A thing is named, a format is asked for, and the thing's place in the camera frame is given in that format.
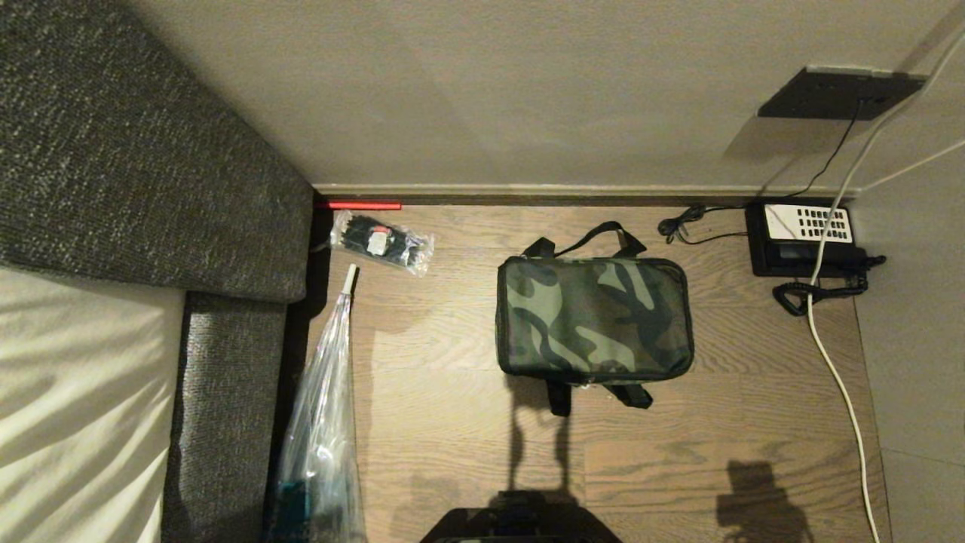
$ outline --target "wall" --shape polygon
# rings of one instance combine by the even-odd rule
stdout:
[[[783,192],[844,122],[762,103],[808,64],[927,73],[965,18],[961,0],[128,2],[328,193]],[[960,103],[935,103],[929,137]]]
[[[963,172],[958,149],[867,190],[852,207],[861,245],[889,259],[856,303],[900,543],[965,533]]]

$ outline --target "bag strap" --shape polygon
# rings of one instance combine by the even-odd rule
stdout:
[[[626,407],[647,409],[653,405],[653,396],[640,385],[607,385],[606,389]]]
[[[625,243],[625,245],[614,255],[615,258],[632,258],[638,254],[647,250],[647,246],[640,242],[636,237],[623,229],[623,226],[616,222],[615,220],[608,220],[596,228],[593,228],[587,235],[583,237],[579,242],[567,247],[566,249],[554,253],[556,250],[556,245],[550,242],[546,238],[539,238],[535,243],[530,245],[523,251],[523,256],[534,257],[539,256],[543,258],[553,258],[557,256],[563,256],[569,251],[576,250],[583,245],[587,244],[600,234],[604,232],[617,232],[620,234],[620,240]]]
[[[549,410],[556,416],[569,416],[573,403],[573,387],[559,381],[546,382]]]

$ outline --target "plastic bag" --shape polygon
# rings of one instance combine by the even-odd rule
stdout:
[[[299,384],[282,448],[270,541],[366,541],[348,338],[355,270],[353,264]]]
[[[392,226],[363,214],[342,210],[335,214],[332,246],[405,268],[419,277],[428,272],[435,236],[422,236],[404,226]]]

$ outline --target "black wall plate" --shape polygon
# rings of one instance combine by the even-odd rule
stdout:
[[[908,73],[809,71],[804,68],[758,110],[758,117],[850,121],[864,100],[859,121],[870,121],[924,86]]]

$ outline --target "black telephone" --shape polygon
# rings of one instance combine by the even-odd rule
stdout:
[[[818,277],[844,277],[845,287],[823,289],[803,282],[774,288],[774,298],[794,316],[807,314],[806,299],[857,296],[868,289],[868,270],[883,264],[884,256],[868,257],[854,242],[846,208],[831,214],[830,202],[785,199],[758,202],[744,210],[747,239],[754,275],[762,277],[810,277],[817,263],[821,232],[827,228],[827,242]],[[788,296],[798,298],[792,302]]]

